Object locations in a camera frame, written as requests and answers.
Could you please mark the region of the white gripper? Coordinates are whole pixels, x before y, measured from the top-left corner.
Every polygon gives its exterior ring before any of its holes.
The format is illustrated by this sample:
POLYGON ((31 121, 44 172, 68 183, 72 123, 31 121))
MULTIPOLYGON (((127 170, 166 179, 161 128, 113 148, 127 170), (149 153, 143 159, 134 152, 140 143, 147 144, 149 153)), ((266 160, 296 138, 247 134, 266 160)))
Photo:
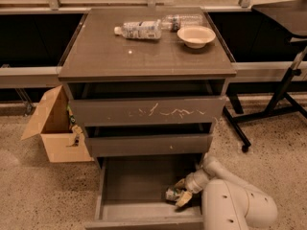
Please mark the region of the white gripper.
POLYGON ((175 188, 181 190, 186 188, 187 191, 182 191, 180 193, 176 206, 183 207, 191 200, 193 196, 192 194, 197 194, 202 191, 208 183, 209 176, 203 169, 191 172, 185 177, 185 179, 180 179, 180 181, 175 184, 175 188))

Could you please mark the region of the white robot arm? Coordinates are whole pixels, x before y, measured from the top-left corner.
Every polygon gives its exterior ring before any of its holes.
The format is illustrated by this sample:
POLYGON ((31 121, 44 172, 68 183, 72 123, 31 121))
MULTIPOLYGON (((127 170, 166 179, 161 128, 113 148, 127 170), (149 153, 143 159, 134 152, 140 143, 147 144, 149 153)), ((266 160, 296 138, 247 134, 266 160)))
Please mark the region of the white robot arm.
POLYGON ((202 193, 204 230, 266 228, 277 219, 271 196, 230 172, 214 156, 206 155, 202 166, 175 184, 177 207, 202 193))

